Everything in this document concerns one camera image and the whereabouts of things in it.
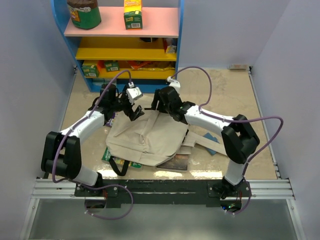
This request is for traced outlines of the cream canvas backpack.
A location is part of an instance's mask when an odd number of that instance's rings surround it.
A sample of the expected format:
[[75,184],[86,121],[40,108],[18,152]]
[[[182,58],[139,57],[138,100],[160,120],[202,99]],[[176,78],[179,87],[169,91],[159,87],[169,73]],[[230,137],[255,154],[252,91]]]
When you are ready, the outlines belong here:
[[148,110],[135,121],[120,112],[105,143],[113,157],[156,167],[176,155],[188,130],[197,134],[208,132],[198,126],[177,122],[168,114],[154,110]]

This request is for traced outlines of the blue notebook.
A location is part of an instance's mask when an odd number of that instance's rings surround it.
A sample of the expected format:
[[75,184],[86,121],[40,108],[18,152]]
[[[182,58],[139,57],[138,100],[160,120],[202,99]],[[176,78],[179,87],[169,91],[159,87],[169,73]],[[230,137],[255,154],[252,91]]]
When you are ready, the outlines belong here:
[[212,136],[209,132],[203,135],[202,146],[209,152],[210,155],[215,155],[220,153],[221,145],[218,139]]

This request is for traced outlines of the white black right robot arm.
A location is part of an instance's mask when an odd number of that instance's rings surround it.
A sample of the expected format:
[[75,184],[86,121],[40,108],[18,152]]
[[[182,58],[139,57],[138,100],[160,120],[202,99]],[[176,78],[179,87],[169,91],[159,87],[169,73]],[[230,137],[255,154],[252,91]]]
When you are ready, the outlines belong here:
[[240,190],[240,182],[248,158],[256,151],[260,139],[244,115],[223,116],[202,110],[190,101],[182,101],[172,86],[157,89],[154,93],[151,109],[169,114],[175,121],[186,125],[201,127],[218,134],[229,158],[223,181],[223,192],[230,197]]

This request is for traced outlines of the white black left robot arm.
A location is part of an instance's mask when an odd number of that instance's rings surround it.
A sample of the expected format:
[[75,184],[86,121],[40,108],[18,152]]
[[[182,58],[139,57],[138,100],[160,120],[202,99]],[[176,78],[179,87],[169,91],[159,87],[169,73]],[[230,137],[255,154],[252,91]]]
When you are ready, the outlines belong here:
[[85,115],[70,127],[47,134],[41,160],[41,170],[62,180],[70,180],[86,186],[92,196],[104,190],[102,175],[85,167],[82,163],[81,144],[97,129],[103,127],[116,112],[123,112],[131,121],[144,114],[141,106],[133,109],[135,101],[143,96],[141,90],[128,83],[118,92],[115,85],[104,84],[100,95],[94,99]]

